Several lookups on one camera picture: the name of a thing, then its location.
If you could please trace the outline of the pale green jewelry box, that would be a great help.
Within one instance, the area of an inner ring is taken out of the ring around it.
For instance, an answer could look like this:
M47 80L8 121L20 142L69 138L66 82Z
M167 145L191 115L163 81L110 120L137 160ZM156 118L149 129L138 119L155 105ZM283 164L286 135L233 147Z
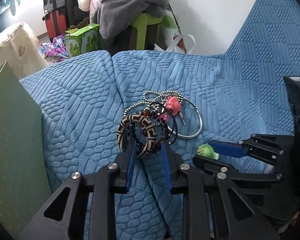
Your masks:
M51 193L42 110L5 62L0 66L0 224L16 239Z

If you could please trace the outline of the green cardboard box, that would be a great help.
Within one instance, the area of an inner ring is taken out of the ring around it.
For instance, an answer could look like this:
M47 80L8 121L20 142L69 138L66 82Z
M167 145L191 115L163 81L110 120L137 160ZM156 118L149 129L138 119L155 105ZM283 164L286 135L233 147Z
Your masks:
M89 23L65 32L65 44L70 58L101 49L100 25Z

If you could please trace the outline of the white tote bag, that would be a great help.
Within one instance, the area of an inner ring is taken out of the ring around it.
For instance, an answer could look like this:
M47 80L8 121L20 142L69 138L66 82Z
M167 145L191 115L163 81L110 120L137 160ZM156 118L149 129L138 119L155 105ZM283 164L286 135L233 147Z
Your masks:
M192 47L189 50L185 48L184 38L190 38L192 40ZM164 50L161 47L159 47L157 44L155 44L154 50L160 52L168 52L168 53L192 54L195 47L196 47L196 39L194 38L194 36L190 34L182 34L182 35L177 35L174 38L174 40L170 43L167 49Z

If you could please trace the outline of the patterned black beige bangle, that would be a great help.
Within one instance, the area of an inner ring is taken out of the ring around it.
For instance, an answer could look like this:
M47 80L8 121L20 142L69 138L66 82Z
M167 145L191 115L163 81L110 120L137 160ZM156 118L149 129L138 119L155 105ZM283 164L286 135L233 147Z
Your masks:
M149 117L132 114L124 117L119 123L116 139L121 152L125 152L128 142L134 140L137 146L136 157L141 158L155 147L157 132Z

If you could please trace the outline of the colourful crumpled wrapper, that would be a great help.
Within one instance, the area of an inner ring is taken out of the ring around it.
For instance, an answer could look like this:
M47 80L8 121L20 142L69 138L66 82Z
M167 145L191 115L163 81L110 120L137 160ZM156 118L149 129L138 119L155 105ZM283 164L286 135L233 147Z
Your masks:
M61 62L69 58L65 43L65 34L61 34L52 39L52 42L44 42L40 45L40 51L53 63Z

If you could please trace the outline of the blue textured bed blanket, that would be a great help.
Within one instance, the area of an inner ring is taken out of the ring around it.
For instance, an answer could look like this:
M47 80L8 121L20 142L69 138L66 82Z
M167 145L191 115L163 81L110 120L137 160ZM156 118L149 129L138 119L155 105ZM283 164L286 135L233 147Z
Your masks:
M300 76L300 5L256 0L221 55L100 50L22 79L43 113L43 151L53 194L20 239L300 239L300 212L281 228L261 213L265 194L244 193L223 172L193 165L195 155L241 173L272 174L250 156L219 155L211 140L293 135L285 76ZM135 160L128 193L112 193L107 165L116 132L132 114L150 118L153 150ZM188 193L169 193L161 144L190 165Z

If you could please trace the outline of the green plastic stool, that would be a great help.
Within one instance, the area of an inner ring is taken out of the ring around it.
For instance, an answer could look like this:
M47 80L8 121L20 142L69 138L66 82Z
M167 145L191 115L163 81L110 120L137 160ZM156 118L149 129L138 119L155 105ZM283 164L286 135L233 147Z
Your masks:
M141 13L125 30L116 35L109 52L114 55L125 50L153 50L159 40L163 18Z

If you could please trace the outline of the cream floral covered table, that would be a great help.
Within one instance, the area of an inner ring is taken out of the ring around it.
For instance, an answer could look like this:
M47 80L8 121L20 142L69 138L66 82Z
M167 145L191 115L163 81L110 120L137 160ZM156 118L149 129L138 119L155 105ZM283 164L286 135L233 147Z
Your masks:
M7 27L0 33L0 66L7 62L18 79L46 68L38 46L39 40L27 23Z

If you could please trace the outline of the grey fleece blanket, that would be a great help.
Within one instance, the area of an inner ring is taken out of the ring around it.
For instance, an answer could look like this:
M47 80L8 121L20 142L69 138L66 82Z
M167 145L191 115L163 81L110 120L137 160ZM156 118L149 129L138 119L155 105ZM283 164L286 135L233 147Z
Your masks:
M167 6L168 0L100 0L92 22L100 25L102 38L109 41L125 30L142 12L160 18Z

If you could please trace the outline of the red suitcase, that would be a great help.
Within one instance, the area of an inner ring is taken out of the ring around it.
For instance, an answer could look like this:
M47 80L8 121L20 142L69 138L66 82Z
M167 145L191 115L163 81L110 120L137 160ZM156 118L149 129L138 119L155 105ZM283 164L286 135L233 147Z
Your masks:
M45 14L42 20L45 22L50 40L64 34L68 29L66 13L62 8Z

